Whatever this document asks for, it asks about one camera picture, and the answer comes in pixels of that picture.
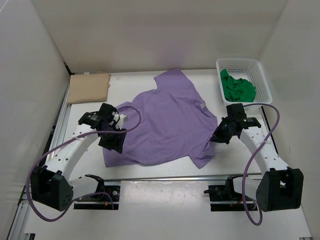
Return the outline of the beige t shirt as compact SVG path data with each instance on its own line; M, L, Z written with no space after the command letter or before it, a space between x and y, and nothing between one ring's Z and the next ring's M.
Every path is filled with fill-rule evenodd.
M67 104L107 101L110 79L110 73L72 75Z

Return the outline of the green t shirt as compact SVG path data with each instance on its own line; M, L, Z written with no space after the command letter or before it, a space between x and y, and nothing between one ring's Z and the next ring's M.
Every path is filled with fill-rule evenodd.
M220 72L224 97L229 102L253 103L256 97L256 88L247 79L235 79L226 69Z

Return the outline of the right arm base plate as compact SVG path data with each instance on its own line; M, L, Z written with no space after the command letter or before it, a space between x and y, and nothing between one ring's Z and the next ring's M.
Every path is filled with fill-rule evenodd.
M244 212L243 197L226 185L209 185L203 194L209 197L211 212Z

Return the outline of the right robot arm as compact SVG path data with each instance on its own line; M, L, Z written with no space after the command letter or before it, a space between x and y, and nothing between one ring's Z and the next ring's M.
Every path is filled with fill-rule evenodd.
M263 212L298 209L301 206L304 176L300 169L291 168L281 159L275 149L265 140L266 134L254 117L232 120L222 118L211 141L229 144L238 137L248 148L262 174L261 180L241 176L231 177L232 183L225 186L224 193L230 200L242 193L255 200Z

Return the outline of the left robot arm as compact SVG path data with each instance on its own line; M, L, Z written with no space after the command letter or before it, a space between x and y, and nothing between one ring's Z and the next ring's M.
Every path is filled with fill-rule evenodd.
M54 156L42 167L35 166L28 177L29 198L60 212L68 209L74 199L89 195L100 200L105 188L100 184L102 178L86 174L70 179L75 166L86 150L97 139L106 140L111 150L121 150L127 130L124 128L105 128L98 130L87 124L79 124L69 140L55 149Z

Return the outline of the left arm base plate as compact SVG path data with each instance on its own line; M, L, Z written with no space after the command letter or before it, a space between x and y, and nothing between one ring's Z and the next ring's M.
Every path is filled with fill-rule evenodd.
M79 201L75 201L74 210L110 210L117 211L120 202L120 185L105 185L102 189L105 194L99 194L89 197L84 197Z

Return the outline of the purple t shirt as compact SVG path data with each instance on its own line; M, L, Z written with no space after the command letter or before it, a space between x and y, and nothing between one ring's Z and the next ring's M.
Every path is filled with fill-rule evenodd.
M122 153L103 150L105 166L154 166L188 156L197 168L203 168L216 155L210 138L217 117L179 68L154 81L156 89L117 106L127 116L123 126L129 132Z

